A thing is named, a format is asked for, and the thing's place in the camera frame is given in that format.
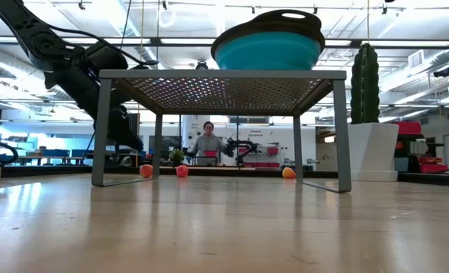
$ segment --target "cactus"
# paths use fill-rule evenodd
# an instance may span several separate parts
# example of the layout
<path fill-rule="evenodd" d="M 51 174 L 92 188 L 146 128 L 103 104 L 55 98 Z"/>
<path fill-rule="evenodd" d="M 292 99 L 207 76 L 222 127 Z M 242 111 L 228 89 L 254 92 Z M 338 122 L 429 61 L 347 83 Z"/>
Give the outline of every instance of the cactus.
<path fill-rule="evenodd" d="M 351 124 L 379 122 L 378 69 L 375 49 L 368 43 L 362 45 L 351 79 Z"/>

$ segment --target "potted plant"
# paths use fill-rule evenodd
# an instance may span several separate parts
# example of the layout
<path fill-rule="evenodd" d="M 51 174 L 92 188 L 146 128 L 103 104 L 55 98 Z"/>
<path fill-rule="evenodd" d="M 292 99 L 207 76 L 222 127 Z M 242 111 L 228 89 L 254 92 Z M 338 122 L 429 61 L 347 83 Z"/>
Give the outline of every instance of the potted plant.
<path fill-rule="evenodd" d="M 394 149 L 398 125 L 380 124 L 378 54 L 366 43 L 354 58 L 351 79 L 349 144 L 351 178 L 363 181 L 396 181 Z"/>
<path fill-rule="evenodd" d="M 174 163 L 174 166 L 181 165 L 182 161 L 184 160 L 184 152 L 179 149 L 172 150 L 170 156 L 169 156 Z"/>

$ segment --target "orange ball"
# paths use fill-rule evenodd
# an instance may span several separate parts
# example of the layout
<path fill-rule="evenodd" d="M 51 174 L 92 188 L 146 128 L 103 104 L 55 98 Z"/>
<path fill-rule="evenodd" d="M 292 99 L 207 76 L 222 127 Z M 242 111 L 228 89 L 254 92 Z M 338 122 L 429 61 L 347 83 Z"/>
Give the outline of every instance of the orange ball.
<path fill-rule="evenodd" d="M 186 177 L 189 173 L 189 168 L 186 165 L 181 165 L 176 168 L 177 177 Z"/>
<path fill-rule="evenodd" d="M 143 178 L 152 178 L 152 171 L 154 167 L 151 165 L 142 165 L 140 167 L 140 175 L 142 175 Z"/>
<path fill-rule="evenodd" d="M 285 167 L 282 171 L 282 177 L 286 179 L 295 178 L 295 171 L 289 167 Z"/>

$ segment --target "black lid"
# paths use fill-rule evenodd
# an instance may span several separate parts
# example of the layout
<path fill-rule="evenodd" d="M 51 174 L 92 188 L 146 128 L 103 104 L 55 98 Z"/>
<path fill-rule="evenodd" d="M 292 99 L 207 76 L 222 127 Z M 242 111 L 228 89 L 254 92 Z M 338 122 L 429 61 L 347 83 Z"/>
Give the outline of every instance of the black lid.
<path fill-rule="evenodd" d="M 286 16 L 287 14 L 303 17 L 288 17 Z M 211 56 L 215 59 L 216 50 L 234 39 L 250 34 L 271 31 L 291 32 L 307 36 L 319 43 L 322 52 L 325 47 L 325 39 L 321 33 L 321 26 L 322 22 L 317 16 L 305 11 L 285 9 L 265 12 L 246 23 L 239 24 L 224 31 L 213 42 Z"/>

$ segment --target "perforated metal tabletop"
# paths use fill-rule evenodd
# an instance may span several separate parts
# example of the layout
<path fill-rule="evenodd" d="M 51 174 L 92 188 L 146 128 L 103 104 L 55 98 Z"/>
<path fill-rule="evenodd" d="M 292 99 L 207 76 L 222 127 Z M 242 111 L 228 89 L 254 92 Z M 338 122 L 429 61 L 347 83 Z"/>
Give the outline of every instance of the perforated metal tabletop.
<path fill-rule="evenodd" d="M 302 114 L 332 91 L 345 71 L 102 71 L 113 86 L 155 113 Z"/>
<path fill-rule="evenodd" d="M 221 70 L 106 70 L 100 71 L 98 119 L 92 185 L 111 186 L 131 181 L 105 181 L 105 144 L 111 94 L 119 92 L 155 113 L 153 177 L 159 177 L 163 115 L 281 115 L 294 117 L 296 170 L 302 164 L 300 116 L 334 93 L 334 122 L 338 150 L 337 188 L 310 183 L 297 172 L 297 182 L 343 193 L 351 191 L 347 136 L 345 71 L 221 71 Z"/>

